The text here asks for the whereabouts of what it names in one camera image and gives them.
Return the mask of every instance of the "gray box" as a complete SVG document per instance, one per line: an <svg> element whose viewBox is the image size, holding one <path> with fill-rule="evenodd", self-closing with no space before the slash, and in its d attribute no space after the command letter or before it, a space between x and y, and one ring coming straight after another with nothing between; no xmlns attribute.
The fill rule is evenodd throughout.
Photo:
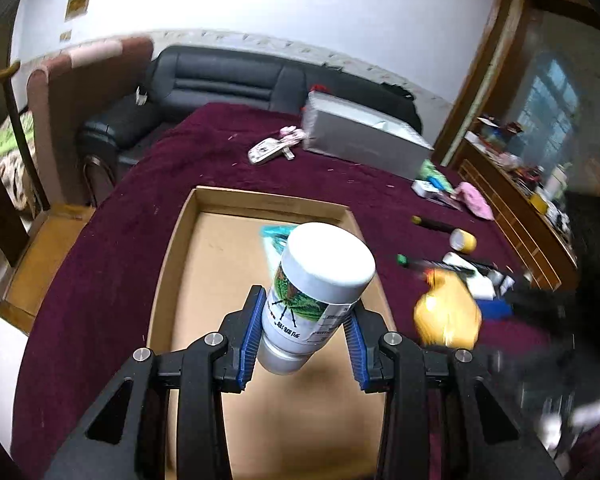
<svg viewBox="0 0 600 480"><path fill-rule="evenodd" d="M302 115L304 149L416 179L433 147L406 122L337 97L311 92Z"/></svg>

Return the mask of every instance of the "wooden cabinet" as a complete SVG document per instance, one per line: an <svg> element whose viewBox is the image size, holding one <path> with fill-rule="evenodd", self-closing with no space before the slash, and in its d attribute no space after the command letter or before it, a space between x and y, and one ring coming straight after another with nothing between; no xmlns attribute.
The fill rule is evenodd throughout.
<svg viewBox="0 0 600 480"><path fill-rule="evenodd" d="M570 248L506 172L467 140L462 140L451 167L480 190L537 286L554 290L576 287L578 273Z"/></svg>

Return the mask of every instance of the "sofa cushion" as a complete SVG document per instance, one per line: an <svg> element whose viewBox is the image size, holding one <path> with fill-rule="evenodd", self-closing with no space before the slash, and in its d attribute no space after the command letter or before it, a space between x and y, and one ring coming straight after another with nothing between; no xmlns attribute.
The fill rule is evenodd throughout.
<svg viewBox="0 0 600 480"><path fill-rule="evenodd" d="M279 57L177 45L158 57L148 94L177 123L211 102L298 113L306 84L302 69Z"/></svg>
<svg viewBox="0 0 600 480"><path fill-rule="evenodd" d="M147 101L138 106L136 95L129 94L85 121L82 134L107 136L120 150L127 150L160 124L161 117L158 105Z"/></svg>
<svg viewBox="0 0 600 480"><path fill-rule="evenodd" d="M125 176L126 172L140 161L146 151L156 142L158 142L158 140L160 140L162 134L174 126L174 123L162 123L142 140L140 140L140 142L138 142L135 146L119 153L118 167L116 170L117 179L120 180L123 176Z"/></svg>
<svg viewBox="0 0 600 480"><path fill-rule="evenodd" d="M412 100L399 96L378 83L346 72L312 65L306 65L305 71L309 89L323 86L336 97L405 121L418 133L422 132L422 122Z"/></svg>

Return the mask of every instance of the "cardboard tray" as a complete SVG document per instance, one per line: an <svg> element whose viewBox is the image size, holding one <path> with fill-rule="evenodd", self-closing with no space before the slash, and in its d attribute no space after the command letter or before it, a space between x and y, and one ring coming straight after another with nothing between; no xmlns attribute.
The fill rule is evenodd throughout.
<svg viewBox="0 0 600 480"><path fill-rule="evenodd" d="M271 282L260 227L310 221L340 226L362 239L341 205L249 191L197 187L185 202L167 248L147 346L181 350L218 330L240 310L251 285ZM366 308L395 329L376 276ZM168 416L167 478L175 478L177 392ZM276 376L258 363L240 395L222 394L235 480L357 479L376 469L383 394L364 394L354 380L340 328L296 374Z"/></svg>

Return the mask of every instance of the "yellow object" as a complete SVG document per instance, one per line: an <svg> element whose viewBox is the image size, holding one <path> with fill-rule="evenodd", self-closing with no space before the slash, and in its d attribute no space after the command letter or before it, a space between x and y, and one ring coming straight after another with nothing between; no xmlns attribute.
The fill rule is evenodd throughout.
<svg viewBox="0 0 600 480"><path fill-rule="evenodd" d="M454 272L427 271L430 291L416 303L416 329L426 345L471 350L478 339L482 314L474 298Z"/></svg>
<svg viewBox="0 0 600 480"><path fill-rule="evenodd" d="M477 244L478 240L475 239L475 236L467 231L462 231L462 229L454 230L449 238L451 248L464 254L473 253Z"/></svg>
<svg viewBox="0 0 600 480"><path fill-rule="evenodd" d="M531 205L535 207L541 215L545 215L549 209L548 203L545 202L544 198L542 198L538 193L533 193L529 199L529 202L531 202Z"/></svg>

